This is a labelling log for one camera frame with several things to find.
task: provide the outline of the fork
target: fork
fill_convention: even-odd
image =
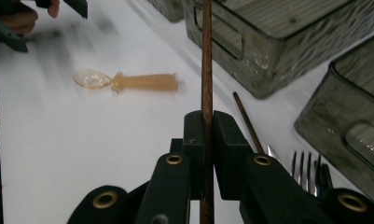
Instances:
[[[297,183],[308,193],[314,195],[317,198],[323,198],[325,194],[333,188],[332,180],[329,173],[329,167],[327,164],[321,164],[321,154],[318,156],[312,167],[312,153],[309,152],[307,164],[306,164],[306,175],[304,175],[304,161],[305,152],[300,155],[298,163],[298,175],[296,174],[297,168],[297,152],[294,152],[294,157],[291,164],[291,176],[296,179]],[[312,183],[312,168],[314,168],[314,179]]]

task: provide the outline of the clear plastic spoon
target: clear plastic spoon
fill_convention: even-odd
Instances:
[[[154,74],[135,77],[125,77],[118,72],[114,78],[89,68],[77,70],[74,82],[86,89],[98,90],[111,86],[112,91],[119,92],[123,88],[138,88],[157,91],[176,91],[178,87],[175,74]]]

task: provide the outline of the clear plastic bin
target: clear plastic bin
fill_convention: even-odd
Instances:
[[[201,47],[202,0],[183,0]],[[213,1],[213,58],[264,99],[374,31],[374,0]]]
[[[168,21],[176,22],[184,18],[183,0],[147,0]]]
[[[295,128],[374,201],[374,36],[329,65]]]

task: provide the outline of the white table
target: white table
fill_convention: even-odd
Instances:
[[[28,54],[0,45],[0,146],[6,224],[66,223],[91,190],[127,191],[149,180],[157,159],[182,138],[184,115],[201,106],[201,50],[184,21],[169,23],[145,0],[89,1],[84,21],[62,3],[59,18],[38,9]],[[294,150],[316,151],[293,123],[328,62],[260,101],[214,63],[214,109],[232,115],[252,140],[232,93],[241,97],[261,143],[290,167]],[[179,91],[83,91],[78,68],[114,76],[173,73]],[[356,189],[332,166],[335,187]],[[242,223],[238,202],[215,189],[215,222]],[[199,222],[193,202],[190,223]]]

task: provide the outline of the wooden stick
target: wooden stick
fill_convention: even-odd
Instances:
[[[205,134],[204,196],[201,199],[201,224],[214,224],[213,168],[213,59],[212,59],[212,0],[203,2],[201,59],[201,113]]]
[[[254,145],[256,146],[256,151],[258,153],[265,154],[265,151],[263,150],[262,145],[260,144],[259,139],[256,136],[256,131],[253,128],[253,124],[251,123],[250,119],[248,118],[247,113],[245,113],[244,106],[242,106],[242,101],[240,100],[239,95],[237,94],[236,91],[233,93],[233,97],[235,98],[236,104],[239,107],[240,112],[242,113],[242,118],[244,119],[244,123],[247,126],[247,129],[248,129],[248,132],[251,135],[251,138],[253,139]]]

